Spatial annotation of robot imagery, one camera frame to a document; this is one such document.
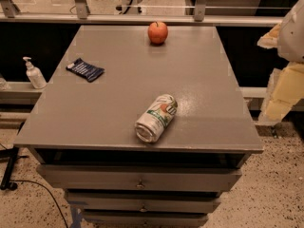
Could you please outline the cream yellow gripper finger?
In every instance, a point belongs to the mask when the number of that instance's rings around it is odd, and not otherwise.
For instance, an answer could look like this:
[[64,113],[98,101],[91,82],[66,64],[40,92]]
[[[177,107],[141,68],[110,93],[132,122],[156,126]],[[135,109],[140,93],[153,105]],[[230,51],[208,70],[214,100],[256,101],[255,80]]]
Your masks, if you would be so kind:
[[274,26],[257,41],[261,48],[276,48],[288,61],[283,69],[274,69],[268,82],[258,123],[275,125],[304,98],[304,29],[298,23]]

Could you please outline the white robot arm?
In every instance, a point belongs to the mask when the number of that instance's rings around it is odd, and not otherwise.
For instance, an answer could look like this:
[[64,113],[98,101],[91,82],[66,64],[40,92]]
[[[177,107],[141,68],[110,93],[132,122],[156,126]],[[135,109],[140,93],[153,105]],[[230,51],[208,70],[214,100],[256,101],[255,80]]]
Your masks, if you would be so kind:
[[257,41],[261,48],[276,48],[288,61],[283,69],[274,69],[267,85],[258,116],[260,125],[276,125],[304,98],[304,0]]

